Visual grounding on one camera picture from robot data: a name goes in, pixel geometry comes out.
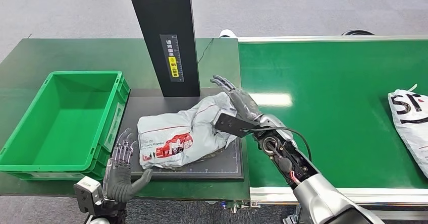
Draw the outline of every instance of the green plastic crate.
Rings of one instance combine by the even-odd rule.
[[[120,71],[49,74],[0,151],[22,180],[101,180],[129,96]]]

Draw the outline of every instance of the green table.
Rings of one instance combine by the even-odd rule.
[[[428,181],[395,132],[387,94],[428,94],[423,37],[280,37],[214,40],[199,64],[202,87],[221,74],[256,96],[309,141],[313,162],[358,203],[428,203]],[[197,40],[201,53],[209,39]],[[143,40],[24,39],[0,64],[0,144],[54,70],[122,70],[133,88],[158,88]],[[281,175],[247,137],[244,182],[153,182],[142,197],[296,203]],[[299,147],[304,146],[297,139]],[[0,174],[0,194],[73,194],[70,182]]]
[[[243,88],[272,99],[260,109],[306,137],[313,163],[342,193],[359,203],[428,203],[428,180],[396,133],[387,100],[389,92],[415,83],[415,92],[428,94],[428,40],[337,36],[239,42]],[[295,203],[271,161],[251,138],[247,145],[251,200]]]
[[[209,42],[197,40],[198,58]],[[0,147],[47,75],[57,70],[121,70],[131,88],[159,89],[142,39],[23,39],[0,64]],[[237,40],[214,39],[199,62],[201,87],[216,87],[209,82],[213,74],[240,85]],[[244,181],[152,181],[138,196],[249,200],[246,155],[244,142]],[[0,179],[1,195],[73,196],[77,182],[21,181],[5,173],[0,173]]]

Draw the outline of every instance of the black cable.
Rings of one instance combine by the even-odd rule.
[[[300,132],[298,132],[296,130],[293,130],[293,129],[288,128],[288,127],[267,127],[267,128],[251,129],[249,131],[250,132],[263,132],[263,131],[270,131],[270,130],[286,130],[286,131],[296,133],[302,139],[303,143],[305,144],[306,150],[308,152],[309,161],[312,162],[312,153],[310,152],[309,144],[307,143],[305,137]]]
[[[203,56],[205,55],[205,51],[208,49],[208,47],[211,45],[211,43],[214,41],[214,37],[213,38],[211,38],[211,41],[209,41],[209,43],[208,43],[208,45],[205,47],[205,49],[203,50],[203,52],[202,52],[202,56],[201,56],[201,58],[198,60],[198,64],[199,64],[199,62],[202,60],[202,58],[203,58]]]

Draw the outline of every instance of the white shoe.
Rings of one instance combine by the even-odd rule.
[[[238,38],[233,31],[226,29],[220,32],[219,38]]]

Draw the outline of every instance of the black vertical post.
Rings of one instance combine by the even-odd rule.
[[[165,97],[199,96],[191,0],[131,0]]]

